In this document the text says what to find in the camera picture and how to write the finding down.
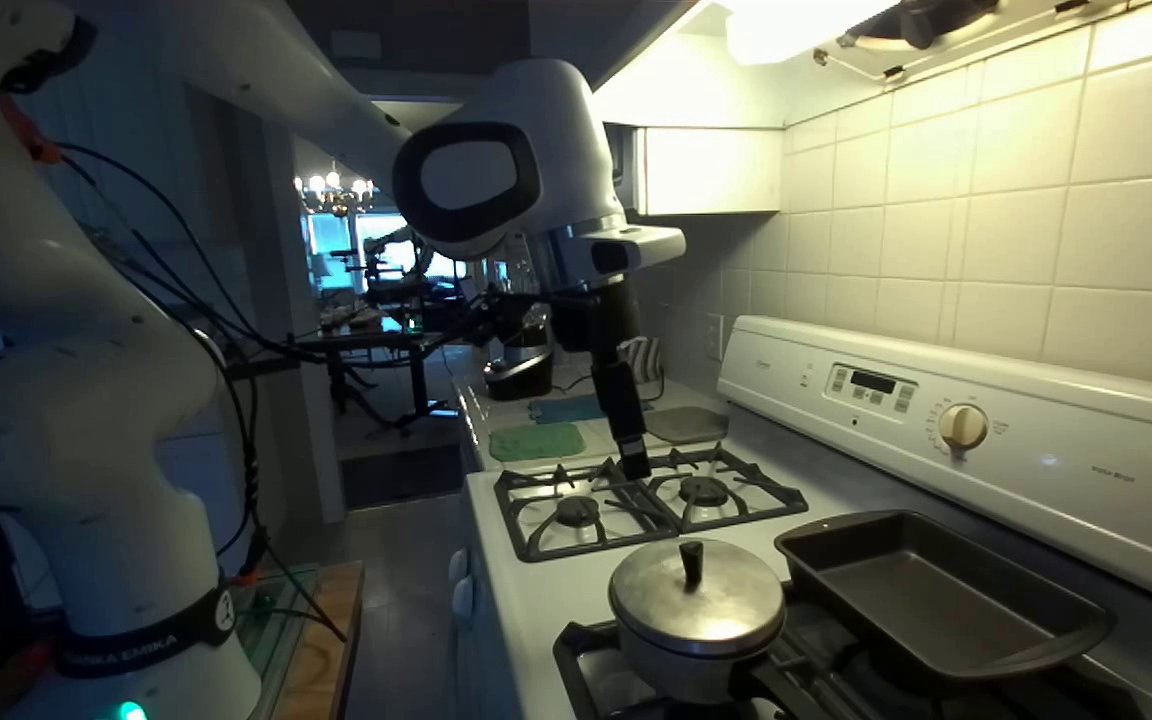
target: range hood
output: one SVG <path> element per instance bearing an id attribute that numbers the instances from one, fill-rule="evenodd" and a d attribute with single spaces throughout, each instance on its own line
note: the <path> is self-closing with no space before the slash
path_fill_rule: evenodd
<path id="1" fill-rule="evenodd" d="M 1143 5 L 1152 0 L 898 0 L 813 55 L 867 81 L 907 81 Z"/>

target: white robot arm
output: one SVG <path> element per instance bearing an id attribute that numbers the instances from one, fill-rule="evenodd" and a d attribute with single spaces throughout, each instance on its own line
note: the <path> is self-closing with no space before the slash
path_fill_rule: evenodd
<path id="1" fill-rule="evenodd" d="M 627 272 L 683 236 L 624 222 L 610 156 L 566 62 L 512 62 L 449 124 L 409 136 L 301 31 L 279 0 L 0 0 L 0 86 L 31 86 L 93 38 L 141 42 L 182 81 L 306 136 L 343 164 L 388 164 L 405 217 L 471 260 L 529 236 L 556 337 L 595 357 L 624 472 L 647 474 L 642 420 L 616 345 Z M 63 597 L 59 672 L 16 716 L 249 716 L 259 681 L 217 576 L 209 518 L 152 444 L 217 392 L 169 317 L 82 239 L 0 119 L 0 504 L 16 507 Z"/>

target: cabinet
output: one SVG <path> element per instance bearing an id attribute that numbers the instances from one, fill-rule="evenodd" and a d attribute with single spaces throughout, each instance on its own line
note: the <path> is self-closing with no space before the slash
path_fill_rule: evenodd
<path id="1" fill-rule="evenodd" d="M 636 217 L 780 210 L 780 127 L 610 124 L 616 186 Z"/>

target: kitchen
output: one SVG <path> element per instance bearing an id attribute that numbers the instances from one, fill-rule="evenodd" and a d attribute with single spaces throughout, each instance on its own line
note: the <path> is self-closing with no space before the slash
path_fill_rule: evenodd
<path id="1" fill-rule="evenodd" d="M 668 179 L 707 185 L 683 186 L 691 210 L 696 196 L 719 196 L 696 217 L 665 210 L 668 222 L 688 228 L 688 256 L 638 276 L 642 331 L 665 339 L 670 384 L 716 394 L 741 317 L 809 319 L 1152 384 L 1152 5 L 1001 55 L 913 62 L 898 86 L 839 66 L 848 62 L 844 52 L 836 66 L 809 55 L 783 66 L 741 66 L 716 15 L 681 15 L 681 25 L 652 34 L 652 46 L 638 46 L 598 86 L 603 119 L 621 124 L 610 140 L 624 127 L 660 127 L 657 140 L 668 140 L 681 124 L 696 124 L 710 140 L 755 130 L 780 152 L 772 161 L 768 152 L 755 156 L 747 174 L 759 174 L 759 185 L 747 174 L 716 179 L 716 164 L 688 167 L 688 156 L 665 164 Z M 233 114 L 217 124 L 212 107 L 189 107 L 176 124 L 190 124 L 182 136 L 205 130 L 197 140 L 199 164 L 209 156 L 219 156 L 219 167 L 241 164 L 242 146 L 259 146 L 268 164 L 282 161 L 282 146 L 259 127 Z M 217 164 L 190 179 L 199 186 L 189 196 L 225 186 Z M 755 209 L 729 203 L 722 193 L 735 185 L 759 193 Z M 209 236 L 259 228 L 251 236 L 268 239 L 268 222 L 282 228 L 274 203 L 241 209 L 225 200 L 219 209 L 197 210 L 217 220 Z M 254 249 L 229 251 L 233 276 L 249 276 L 262 319 L 282 323 L 305 311 L 288 294 L 259 294 L 272 288 L 268 281 L 288 281 L 288 269 L 259 269 Z M 741 399 L 741 378 L 731 378 L 735 394 L 722 392 L 741 402 L 731 426 L 759 426 L 772 444 L 777 426 L 765 426 L 759 414 L 777 412 L 747 412 L 750 399 Z M 320 523 L 320 514 L 338 518 L 343 510 L 338 496 L 333 501 L 333 439 L 323 439 L 333 434 L 333 412 L 316 399 L 323 384 L 310 376 L 301 376 L 301 384 L 272 387 L 279 420 L 262 426 L 274 447 L 272 514 L 290 514 L 279 518 L 282 528 Z M 316 496 L 279 478 L 297 468 L 316 468 Z M 741 535 L 741 542 L 772 549 L 772 532 Z M 573 562 L 586 566 L 576 597 L 561 597 L 556 582 L 543 611 L 514 611 L 608 620 L 608 562 L 608 557 Z M 483 701 L 483 716 L 512 706 L 514 697 L 529 706 L 525 681 L 533 666 L 508 655 L 483 666 L 496 672 L 492 685 L 504 681 L 504 701 Z"/>

